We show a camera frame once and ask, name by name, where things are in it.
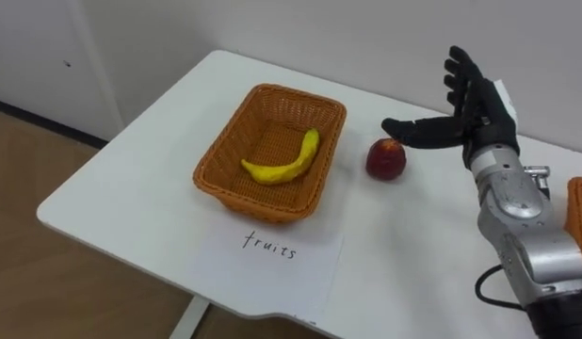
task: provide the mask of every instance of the toy banana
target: toy banana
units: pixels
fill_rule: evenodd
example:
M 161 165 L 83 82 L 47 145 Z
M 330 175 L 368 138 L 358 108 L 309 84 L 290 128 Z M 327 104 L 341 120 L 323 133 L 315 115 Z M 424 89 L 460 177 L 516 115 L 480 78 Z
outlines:
M 250 173 L 251 178 L 259 184 L 276 185 L 287 183 L 310 168 L 316 151 L 318 151 L 319 142 L 320 136 L 318 135 L 318 131 L 312 128 L 303 136 L 299 156 L 291 164 L 283 166 L 259 166 L 242 159 L 241 165 Z

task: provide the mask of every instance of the toy apple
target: toy apple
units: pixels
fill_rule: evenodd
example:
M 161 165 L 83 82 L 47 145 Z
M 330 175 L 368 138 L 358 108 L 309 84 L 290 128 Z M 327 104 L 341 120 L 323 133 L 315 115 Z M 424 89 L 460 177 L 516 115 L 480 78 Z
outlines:
M 366 172 L 379 180 L 393 180 L 406 167 L 406 153 L 402 144 L 392 138 L 379 139 L 370 147 L 366 158 Z

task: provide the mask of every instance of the cable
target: cable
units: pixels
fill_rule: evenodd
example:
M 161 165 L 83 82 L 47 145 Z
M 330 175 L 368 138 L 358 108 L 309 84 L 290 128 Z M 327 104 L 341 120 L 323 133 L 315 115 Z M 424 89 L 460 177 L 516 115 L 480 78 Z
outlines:
M 498 306 L 498 307 L 504 307 L 504 308 L 508 308 L 508 309 L 512 309 L 512 310 L 517 310 L 517 311 L 525 311 L 523 307 L 521 307 L 520 304 L 518 303 L 514 303 L 514 302 L 508 302 L 508 301 L 502 301 L 502 300 L 497 300 L 497 299 L 490 299 L 488 297 L 485 297 L 484 295 L 481 294 L 481 285 L 488 279 L 490 278 L 490 276 L 492 276 L 494 273 L 501 271 L 502 270 L 502 266 L 498 265 L 498 266 L 494 266 L 490 269 L 488 269 L 487 271 L 485 271 L 481 277 L 479 277 L 476 281 L 476 296 L 479 300 L 493 305 L 493 306 Z

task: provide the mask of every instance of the robotic hand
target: robotic hand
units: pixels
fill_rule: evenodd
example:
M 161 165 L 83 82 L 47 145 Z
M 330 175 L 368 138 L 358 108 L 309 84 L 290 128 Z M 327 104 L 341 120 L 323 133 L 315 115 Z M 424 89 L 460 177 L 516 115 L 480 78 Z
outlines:
M 462 145 L 479 192 L 477 226 L 498 253 L 516 308 L 527 312 L 541 339 L 582 339 L 582 252 L 554 224 L 550 170 L 522 166 L 515 121 L 495 84 L 459 47 L 450 48 L 450 57 L 444 83 L 454 116 L 386 119 L 381 127 L 409 147 Z

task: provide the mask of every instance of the orange wicker basket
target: orange wicker basket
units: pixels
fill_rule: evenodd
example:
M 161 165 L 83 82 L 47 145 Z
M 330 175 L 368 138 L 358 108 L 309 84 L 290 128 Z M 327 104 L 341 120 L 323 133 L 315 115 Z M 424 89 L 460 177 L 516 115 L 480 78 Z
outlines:
M 233 114 L 193 173 L 198 189 L 227 208 L 270 223 L 310 216 L 325 185 L 346 108 L 307 92 L 258 85 Z M 293 162 L 306 131 L 315 128 L 320 146 L 312 166 L 295 180 L 263 186 L 241 167 L 241 159 L 265 166 Z
M 582 178 L 576 177 L 567 184 L 567 222 L 565 229 L 582 249 Z

